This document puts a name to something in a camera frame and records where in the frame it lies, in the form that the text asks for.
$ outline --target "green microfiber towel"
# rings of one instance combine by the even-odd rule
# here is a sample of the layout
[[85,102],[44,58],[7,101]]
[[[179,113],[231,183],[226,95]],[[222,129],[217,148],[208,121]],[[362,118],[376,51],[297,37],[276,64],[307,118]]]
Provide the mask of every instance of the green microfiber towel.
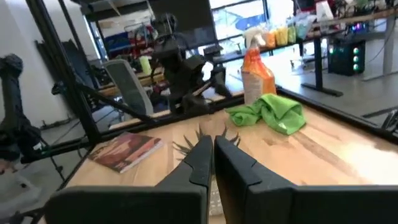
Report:
[[274,94],[265,94],[252,105],[237,106],[226,112],[237,126],[254,125],[262,118],[270,128],[286,135],[305,124],[300,103]]

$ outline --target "yellow bottle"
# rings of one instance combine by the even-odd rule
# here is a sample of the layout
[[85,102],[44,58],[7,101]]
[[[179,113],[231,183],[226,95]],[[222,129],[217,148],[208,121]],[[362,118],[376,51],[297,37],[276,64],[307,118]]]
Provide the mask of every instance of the yellow bottle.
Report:
[[275,77],[269,68],[261,61],[260,50],[257,47],[256,35],[251,41],[251,47],[247,50],[243,66],[242,80],[244,88],[244,103],[251,104],[266,93],[276,94]]

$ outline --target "gray chair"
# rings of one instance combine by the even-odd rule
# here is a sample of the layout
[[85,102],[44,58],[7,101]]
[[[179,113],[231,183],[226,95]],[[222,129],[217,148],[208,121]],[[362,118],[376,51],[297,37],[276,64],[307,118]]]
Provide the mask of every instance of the gray chair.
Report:
[[141,114],[151,115],[154,113],[154,107],[144,87],[126,60],[114,59],[103,65],[113,83],[119,88],[126,105]]

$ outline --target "book cover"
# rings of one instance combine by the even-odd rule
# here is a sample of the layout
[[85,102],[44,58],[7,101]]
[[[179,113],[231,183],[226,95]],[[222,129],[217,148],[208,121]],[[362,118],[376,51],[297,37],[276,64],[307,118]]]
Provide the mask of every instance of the book cover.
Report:
[[163,145],[159,138],[123,133],[88,158],[122,174]]

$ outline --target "orange spray bottle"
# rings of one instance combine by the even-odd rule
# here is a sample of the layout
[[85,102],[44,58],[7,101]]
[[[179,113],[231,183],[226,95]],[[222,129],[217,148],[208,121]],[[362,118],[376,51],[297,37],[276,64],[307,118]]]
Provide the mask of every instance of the orange spray bottle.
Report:
[[274,74],[261,61],[259,46],[266,44],[262,38],[262,30],[250,28],[245,31],[244,37],[246,43],[250,43],[242,66],[244,103],[251,104],[263,94],[276,94],[276,86]]

